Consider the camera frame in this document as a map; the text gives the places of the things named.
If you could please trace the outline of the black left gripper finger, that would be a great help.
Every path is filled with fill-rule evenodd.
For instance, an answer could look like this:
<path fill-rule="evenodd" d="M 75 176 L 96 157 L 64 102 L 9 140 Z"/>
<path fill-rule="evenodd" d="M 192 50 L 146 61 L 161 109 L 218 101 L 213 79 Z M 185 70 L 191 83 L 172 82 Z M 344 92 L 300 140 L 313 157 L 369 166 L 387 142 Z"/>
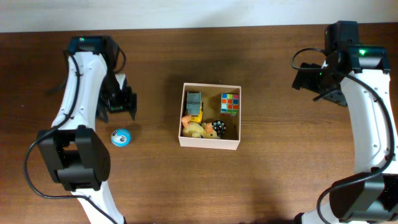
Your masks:
<path fill-rule="evenodd" d="M 101 102 L 98 102 L 97 108 L 96 108 L 96 119 L 99 119 L 105 123 L 109 122 L 107 110 L 104 104 Z"/>
<path fill-rule="evenodd" d="M 135 120 L 136 113 L 137 113 L 137 94 L 136 93 L 130 94 L 128 112 L 129 112 L 132 120 Z"/>

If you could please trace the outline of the blue round robot ball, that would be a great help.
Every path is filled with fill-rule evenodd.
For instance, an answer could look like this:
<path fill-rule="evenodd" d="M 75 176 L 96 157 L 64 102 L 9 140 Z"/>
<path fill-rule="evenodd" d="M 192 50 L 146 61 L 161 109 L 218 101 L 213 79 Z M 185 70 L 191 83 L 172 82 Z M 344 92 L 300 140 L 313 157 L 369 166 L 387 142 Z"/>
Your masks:
<path fill-rule="evenodd" d="M 117 147 L 127 146 L 131 141 L 131 134 L 126 129 L 116 129 L 111 134 L 111 142 Z"/>

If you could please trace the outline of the yellow plush duck toy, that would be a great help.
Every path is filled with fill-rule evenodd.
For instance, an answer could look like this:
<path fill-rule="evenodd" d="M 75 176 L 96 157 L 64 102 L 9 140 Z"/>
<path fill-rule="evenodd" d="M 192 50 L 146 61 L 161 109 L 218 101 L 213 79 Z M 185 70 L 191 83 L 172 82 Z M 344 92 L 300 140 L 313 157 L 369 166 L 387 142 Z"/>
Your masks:
<path fill-rule="evenodd" d="M 187 138 L 200 138 L 200 139 L 220 139 L 218 133 L 213 128 L 211 123 L 196 123 L 190 121 L 191 115 L 183 116 L 182 122 L 182 136 Z"/>

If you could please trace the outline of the yellow grey toy dump truck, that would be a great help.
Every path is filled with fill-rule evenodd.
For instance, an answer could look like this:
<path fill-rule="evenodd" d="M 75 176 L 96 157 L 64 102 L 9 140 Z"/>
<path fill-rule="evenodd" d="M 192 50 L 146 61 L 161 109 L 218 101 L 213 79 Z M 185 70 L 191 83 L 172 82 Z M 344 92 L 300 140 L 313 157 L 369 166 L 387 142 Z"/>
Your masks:
<path fill-rule="evenodd" d="M 201 92 L 187 92 L 186 115 L 190 115 L 190 121 L 201 123 L 203 120 L 203 102 Z"/>

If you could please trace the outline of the small black round cap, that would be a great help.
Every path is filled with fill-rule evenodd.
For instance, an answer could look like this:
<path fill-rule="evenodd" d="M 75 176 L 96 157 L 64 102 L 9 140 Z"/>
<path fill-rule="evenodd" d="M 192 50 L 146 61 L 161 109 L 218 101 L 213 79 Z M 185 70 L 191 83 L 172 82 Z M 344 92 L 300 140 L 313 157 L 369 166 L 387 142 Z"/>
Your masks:
<path fill-rule="evenodd" d="M 221 136 L 226 131 L 226 125 L 222 120 L 215 120 L 212 122 L 213 129 L 217 132 L 218 136 Z"/>

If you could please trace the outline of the colourful puzzle cube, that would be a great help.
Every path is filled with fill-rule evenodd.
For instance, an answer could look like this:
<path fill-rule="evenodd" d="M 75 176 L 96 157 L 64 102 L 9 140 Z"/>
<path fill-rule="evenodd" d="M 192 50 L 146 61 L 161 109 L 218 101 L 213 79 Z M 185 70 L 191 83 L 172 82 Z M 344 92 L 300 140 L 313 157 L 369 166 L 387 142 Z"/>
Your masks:
<path fill-rule="evenodd" d="M 239 111 L 239 95 L 232 93 L 222 93 L 220 115 L 235 117 L 238 115 L 238 111 Z"/>

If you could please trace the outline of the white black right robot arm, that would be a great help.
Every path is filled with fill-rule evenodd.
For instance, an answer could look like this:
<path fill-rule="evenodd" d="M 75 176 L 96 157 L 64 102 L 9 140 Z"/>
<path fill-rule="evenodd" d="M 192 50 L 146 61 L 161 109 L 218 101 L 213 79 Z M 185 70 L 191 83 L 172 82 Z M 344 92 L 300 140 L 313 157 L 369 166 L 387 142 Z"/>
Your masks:
<path fill-rule="evenodd" d="M 314 211 L 295 223 L 383 223 L 397 220 L 397 130 L 389 96 L 390 64 L 384 47 L 363 45 L 358 23 L 325 29 L 325 61 L 297 67 L 292 86 L 349 110 L 354 174 L 334 182 Z"/>

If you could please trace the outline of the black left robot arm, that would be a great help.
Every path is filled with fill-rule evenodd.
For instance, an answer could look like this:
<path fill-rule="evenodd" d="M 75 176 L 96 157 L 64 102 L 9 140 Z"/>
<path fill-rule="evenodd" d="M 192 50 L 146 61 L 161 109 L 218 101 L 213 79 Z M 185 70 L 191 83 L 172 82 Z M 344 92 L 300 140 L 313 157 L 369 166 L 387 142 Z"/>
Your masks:
<path fill-rule="evenodd" d="M 117 68 L 124 55 L 108 35 L 72 37 L 66 50 L 68 75 L 62 104 L 49 130 L 41 130 L 39 147 L 56 184 L 81 203 L 91 223 L 125 223 L 111 195 L 109 151 L 95 131 L 109 113 L 137 112 L 137 95 Z"/>

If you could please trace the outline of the open white cardboard box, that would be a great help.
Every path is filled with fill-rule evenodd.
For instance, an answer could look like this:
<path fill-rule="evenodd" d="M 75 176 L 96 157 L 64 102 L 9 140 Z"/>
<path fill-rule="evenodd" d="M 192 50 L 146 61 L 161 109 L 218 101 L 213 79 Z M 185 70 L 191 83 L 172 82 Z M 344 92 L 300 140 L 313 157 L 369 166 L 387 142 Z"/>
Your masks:
<path fill-rule="evenodd" d="M 203 102 L 203 120 L 199 124 L 212 124 L 215 120 L 222 120 L 225 123 L 226 131 L 223 135 L 219 136 L 220 139 L 187 138 L 182 136 L 183 126 L 181 119 L 183 116 L 187 116 L 185 114 L 187 92 L 201 92 L 201 100 Z M 239 111 L 237 116 L 232 117 L 220 115 L 222 93 L 239 95 Z M 182 147 L 236 150 L 241 140 L 241 87 L 203 83 L 184 83 L 178 140 Z"/>

